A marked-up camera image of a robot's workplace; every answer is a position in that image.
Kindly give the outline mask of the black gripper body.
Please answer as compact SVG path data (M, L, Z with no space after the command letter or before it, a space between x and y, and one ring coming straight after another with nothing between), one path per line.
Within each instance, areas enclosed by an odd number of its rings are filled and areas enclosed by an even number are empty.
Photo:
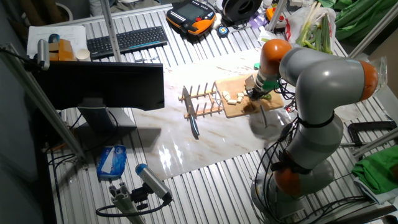
M258 90L256 88L251 88L248 90L248 96L255 98L262 98L263 96L266 96L268 92Z

